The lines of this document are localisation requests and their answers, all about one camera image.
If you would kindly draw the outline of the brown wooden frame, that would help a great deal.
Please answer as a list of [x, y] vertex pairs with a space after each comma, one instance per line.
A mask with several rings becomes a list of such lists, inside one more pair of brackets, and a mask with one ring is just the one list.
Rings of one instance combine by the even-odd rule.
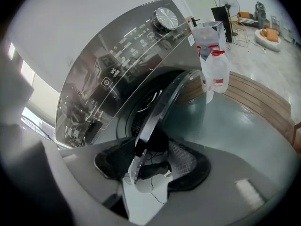
[[301, 132], [298, 131], [299, 129], [301, 129], [301, 122], [294, 126], [292, 146], [296, 153], [301, 157]]

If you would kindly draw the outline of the white round floor sofa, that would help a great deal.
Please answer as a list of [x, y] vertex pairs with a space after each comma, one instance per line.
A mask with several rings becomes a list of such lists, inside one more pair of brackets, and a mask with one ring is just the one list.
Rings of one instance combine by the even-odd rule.
[[255, 42], [262, 47], [269, 49], [274, 52], [279, 52], [281, 50], [281, 39], [279, 37], [279, 43], [271, 42], [266, 38], [266, 29], [258, 29], [254, 32]]

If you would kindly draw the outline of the orange cushion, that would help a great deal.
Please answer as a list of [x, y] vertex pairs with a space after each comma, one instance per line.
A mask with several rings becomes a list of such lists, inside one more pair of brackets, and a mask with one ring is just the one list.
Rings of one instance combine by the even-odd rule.
[[267, 28], [266, 31], [267, 40], [279, 43], [279, 33], [277, 30]]

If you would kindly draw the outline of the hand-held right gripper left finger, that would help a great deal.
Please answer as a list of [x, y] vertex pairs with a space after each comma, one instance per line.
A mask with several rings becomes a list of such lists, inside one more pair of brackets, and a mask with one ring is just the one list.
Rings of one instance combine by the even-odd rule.
[[122, 179], [134, 158], [134, 137], [63, 150], [43, 145], [73, 220], [128, 220]]

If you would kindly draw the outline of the glass window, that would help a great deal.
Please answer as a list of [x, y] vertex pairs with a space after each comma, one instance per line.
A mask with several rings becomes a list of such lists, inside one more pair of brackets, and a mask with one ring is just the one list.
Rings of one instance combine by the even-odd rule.
[[5, 51], [13, 65], [33, 88], [21, 116], [23, 129], [31, 129], [43, 139], [55, 141], [55, 115], [59, 93], [23, 60], [13, 43], [7, 42]]

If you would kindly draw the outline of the sofa with orange cushion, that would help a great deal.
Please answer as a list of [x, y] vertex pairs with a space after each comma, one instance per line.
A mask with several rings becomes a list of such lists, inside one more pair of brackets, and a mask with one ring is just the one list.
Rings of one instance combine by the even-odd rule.
[[240, 23], [245, 26], [259, 28], [259, 22], [255, 19], [254, 15], [249, 12], [242, 12], [240, 11], [237, 14], [237, 19]]

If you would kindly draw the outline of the black upright board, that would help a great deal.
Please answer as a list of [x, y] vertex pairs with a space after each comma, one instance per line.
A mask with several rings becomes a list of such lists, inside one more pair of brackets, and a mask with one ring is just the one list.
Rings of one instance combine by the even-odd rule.
[[232, 43], [232, 25], [230, 22], [230, 16], [225, 6], [211, 8], [215, 21], [223, 23], [226, 30], [225, 35], [228, 42]]

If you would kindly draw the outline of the brown cardboard panel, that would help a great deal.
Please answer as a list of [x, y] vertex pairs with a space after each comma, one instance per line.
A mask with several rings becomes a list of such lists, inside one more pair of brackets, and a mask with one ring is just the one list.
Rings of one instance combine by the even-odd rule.
[[188, 27], [190, 28], [190, 30], [194, 33], [198, 33], [199, 32], [199, 28], [198, 28], [198, 24], [197, 24], [197, 19], [195, 19], [195, 17], [193, 16], [189, 16], [185, 18], [186, 23], [188, 25]]

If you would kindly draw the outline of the wooden slatted platform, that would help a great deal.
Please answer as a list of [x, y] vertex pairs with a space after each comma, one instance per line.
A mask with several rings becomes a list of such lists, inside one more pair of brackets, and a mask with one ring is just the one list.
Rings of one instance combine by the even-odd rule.
[[204, 76], [193, 79], [180, 92], [171, 111], [179, 127], [196, 132], [211, 127], [218, 135], [238, 132], [252, 119], [262, 119], [275, 128], [290, 144], [296, 130], [291, 107], [280, 95], [264, 85], [235, 72], [230, 73], [225, 92], [217, 93], [210, 102]]

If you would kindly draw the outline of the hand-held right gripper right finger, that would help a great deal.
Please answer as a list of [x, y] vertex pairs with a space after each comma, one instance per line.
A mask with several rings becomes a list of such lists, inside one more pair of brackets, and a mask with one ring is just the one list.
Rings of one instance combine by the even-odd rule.
[[251, 164], [223, 150], [170, 142], [168, 225], [256, 225], [293, 181], [293, 158]]

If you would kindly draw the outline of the black washing machine door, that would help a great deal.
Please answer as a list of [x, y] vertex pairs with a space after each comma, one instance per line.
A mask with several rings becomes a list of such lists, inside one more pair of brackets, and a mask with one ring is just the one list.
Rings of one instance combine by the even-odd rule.
[[135, 141], [135, 157], [130, 166], [130, 178], [136, 182], [141, 167], [144, 164], [145, 154], [151, 145], [150, 139], [155, 134], [161, 134], [158, 129], [172, 105], [177, 102], [186, 104], [199, 97], [206, 97], [202, 85], [203, 73], [192, 70], [181, 73], [163, 91], [153, 109], [147, 115]]

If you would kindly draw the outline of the clear plastic bag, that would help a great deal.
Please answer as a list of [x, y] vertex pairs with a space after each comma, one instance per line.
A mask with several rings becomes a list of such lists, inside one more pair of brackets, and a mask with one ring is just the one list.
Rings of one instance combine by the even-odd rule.
[[220, 21], [199, 23], [192, 30], [192, 34], [196, 45], [199, 45], [202, 51], [211, 45], [218, 45], [220, 50], [227, 50], [225, 29]]

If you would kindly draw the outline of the black pedestal fan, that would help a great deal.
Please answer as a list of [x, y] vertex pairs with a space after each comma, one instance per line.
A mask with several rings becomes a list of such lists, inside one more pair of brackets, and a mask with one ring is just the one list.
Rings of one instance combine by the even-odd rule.
[[236, 16], [240, 11], [240, 6], [237, 0], [219, 0], [220, 7], [225, 7], [228, 13], [228, 17]]

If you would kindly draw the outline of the black washing machine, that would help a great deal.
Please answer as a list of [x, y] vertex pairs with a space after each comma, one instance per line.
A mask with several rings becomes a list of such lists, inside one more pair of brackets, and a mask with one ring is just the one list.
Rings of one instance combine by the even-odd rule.
[[163, 90], [201, 69], [191, 30], [172, 0], [137, 6], [84, 47], [62, 86], [55, 138], [67, 147], [137, 136]]

